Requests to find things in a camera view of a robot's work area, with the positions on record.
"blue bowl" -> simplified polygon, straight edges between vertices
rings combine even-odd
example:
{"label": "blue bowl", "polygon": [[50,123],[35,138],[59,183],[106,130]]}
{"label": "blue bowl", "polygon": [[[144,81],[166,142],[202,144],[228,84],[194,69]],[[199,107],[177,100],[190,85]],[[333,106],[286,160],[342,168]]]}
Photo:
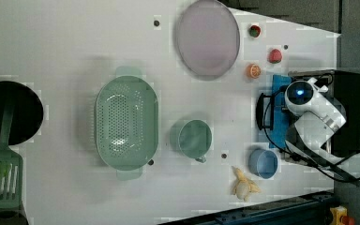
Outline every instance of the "blue bowl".
{"label": "blue bowl", "polygon": [[260,176],[268,179],[272,177],[278,168],[277,155],[272,151],[255,150],[249,158],[249,170]]}

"table surface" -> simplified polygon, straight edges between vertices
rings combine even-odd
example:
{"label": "table surface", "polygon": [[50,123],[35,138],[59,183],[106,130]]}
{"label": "table surface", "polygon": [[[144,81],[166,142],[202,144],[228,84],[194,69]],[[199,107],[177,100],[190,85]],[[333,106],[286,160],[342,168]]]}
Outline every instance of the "table surface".
{"label": "table surface", "polygon": [[[23,201],[31,224],[155,224],[333,188],[315,170],[283,160],[273,178],[262,180],[248,172],[248,155],[268,147],[254,109],[272,75],[335,68],[338,35],[232,10],[241,35],[238,58],[220,78],[202,81],[173,47],[173,25],[192,2],[0,1],[0,81],[28,85],[45,109],[39,133],[13,146],[25,162]],[[262,28],[260,37],[248,35],[252,24]],[[282,50],[281,63],[267,63],[272,48]],[[258,80],[244,76],[249,63],[262,68]],[[141,68],[159,101],[155,164],[126,182],[116,179],[94,144],[94,103],[120,66]],[[206,163],[170,147],[170,127],[181,118],[212,128]],[[249,202],[231,195],[232,166],[262,193]]]}

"cup handle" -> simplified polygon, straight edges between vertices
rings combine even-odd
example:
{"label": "cup handle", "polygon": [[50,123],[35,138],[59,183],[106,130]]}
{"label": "cup handle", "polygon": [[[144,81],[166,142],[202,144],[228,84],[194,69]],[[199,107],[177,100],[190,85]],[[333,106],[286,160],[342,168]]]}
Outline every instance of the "cup handle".
{"label": "cup handle", "polygon": [[195,158],[195,160],[197,160],[198,162],[201,162],[201,163],[205,163],[206,162],[206,157],[202,156],[202,157],[199,157],[199,158]]}

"black cord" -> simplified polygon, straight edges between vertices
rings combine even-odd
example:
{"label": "black cord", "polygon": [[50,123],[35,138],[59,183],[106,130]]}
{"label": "black cord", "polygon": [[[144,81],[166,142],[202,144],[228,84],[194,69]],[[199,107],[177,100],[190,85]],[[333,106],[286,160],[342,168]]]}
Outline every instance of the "black cord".
{"label": "black cord", "polygon": [[352,183],[352,182],[355,182],[355,181],[360,181],[360,177],[350,179],[350,180],[337,179],[336,177],[333,177],[333,176],[329,175],[328,173],[324,172],[323,170],[321,170],[317,165],[315,165],[314,168],[317,169],[318,171],[320,171],[323,175],[331,178],[334,181],[338,181],[340,183]]}
{"label": "black cord", "polygon": [[[266,108],[265,108],[265,111],[264,111],[264,115],[262,117],[262,124],[263,124],[263,130],[264,130],[264,133],[265,133],[265,136],[267,137],[268,141],[273,144],[277,149],[279,149],[279,151],[282,151],[282,152],[285,152],[291,156],[293,156],[293,153],[291,153],[290,151],[286,151],[284,148],[281,148],[279,147],[276,143],[273,142],[273,140],[271,140],[270,136],[268,135],[267,133],[267,129],[265,128],[265,117],[267,115],[267,112],[268,112],[268,108],[270,107],[271,104],[273,104],[272,102],[272,99],[275,99],[275,97],[280,93],[280,92],[283,92],[284,90],[286,89],[285,86],[281,87],[278,91],[276,91],[274,94],[273,94],[273,98],[270,99],[270,101],[268,102]],[[337,166],[338,164],[346,161],[347,159],[351,158],[352,156],[350,157],[345,157],[344,159],[342,159],[341,161],[339,161],[338,163],[335,164],[335,166]],[[311,162],[308,162],[306,161],[304,158],[301,158],[301,160],[305,161],[307,164],[310,164],[311,165]],[[321,168],[319,168],[319,165],[317,163],[313,163],[312,164],[312,167],[314,167],[315,169],[317,169],[319,172],[321,172],[323,175],[331,178],[332,180],[334,181],[338,181],[340,183],[351,183],[351,182],[355,182],[355,181],[359,181],[360,180],[360,177],[358,178],[355,178],[355,179],[349,179],[349,180],[342,180],[342,179],[337,179],[336,177],[334,176],[331,176],[329,175],[328,173],[324,172],[323,170],[321,170]]]}
{"label": "black cord", "polygon": [[[280,92],[281,92],[281,90],[276,91],[276,92],[273,94],[273,98],[275,98]],[[285,152],[285,153],[291,155],[291,154],[292,154],[291,152],[286,151],[284,148],[279,147],[276,143],[273,142],[273,140],[271,140],[270,136],[268,136],[267,129],[265,128],[265,116],[267,115],[268,108],[270,107],[271,104],[272,104],[272,102],[271,102],[271,100],[270,100],[270,101],[268,102],[266,108],[265,108],[264,115],[263,115],[263,117],[262,117],[262,127],[263,127],[263,130],[264,130],[265,136],[267,137],[268,141],[269,141],[271,144],[273,144],[277,149],[279,149],[279,151],[282,151],[282,152]]]}

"green cup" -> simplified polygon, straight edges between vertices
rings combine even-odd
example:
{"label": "green cup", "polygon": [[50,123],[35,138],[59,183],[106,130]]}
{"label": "green cup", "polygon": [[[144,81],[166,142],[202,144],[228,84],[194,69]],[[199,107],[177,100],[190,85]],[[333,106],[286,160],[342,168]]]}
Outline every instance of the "green cup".
{"label": "green cup", "polygon": [[179,121],[171,130],[171,145],[189,158],[204,163],[212,143],[212,132],[201,120]]}

